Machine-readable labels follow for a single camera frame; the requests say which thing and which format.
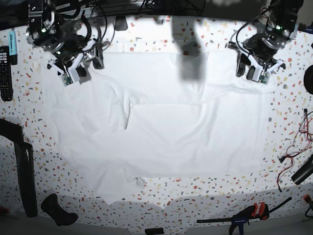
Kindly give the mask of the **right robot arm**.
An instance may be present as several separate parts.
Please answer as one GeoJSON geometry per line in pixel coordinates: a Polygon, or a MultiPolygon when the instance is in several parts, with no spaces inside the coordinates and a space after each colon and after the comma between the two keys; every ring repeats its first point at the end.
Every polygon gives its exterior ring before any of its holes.
{"type": "Polygon", "coordinates": [[[74,14],[60,13],[53,0],[35,0],[28,5],[29,26],[27,42],[40,47],[54,56],[47,69],[54,69],[64,85],[78,82],[87,77],[86,65],[103,69],[103,38],[98,23],[85,16],[89,7],[92,12],[100,8],[97,0],[71,0],[74,14]]]}

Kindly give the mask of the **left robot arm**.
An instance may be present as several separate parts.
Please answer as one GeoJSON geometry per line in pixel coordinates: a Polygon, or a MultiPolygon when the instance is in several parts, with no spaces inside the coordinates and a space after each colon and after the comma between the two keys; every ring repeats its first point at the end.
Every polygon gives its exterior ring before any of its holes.
{"type": "Polygon", "coordinates": [[[248,68],[247,80],[267,84],[277,69],[286,68],[283,60],[273,57],[278,50],[295,39],[298,31],[298,12],[303,3],[302,0],[272,0],[258,16],[241,26],[235,34],[235,41],[228,43],[228,48],[238,53],[237,77],[243,76],[248,68]],[[266,13],[267,22],[260,25],[260,31],[240,43],[240,31],[266,13]]]}

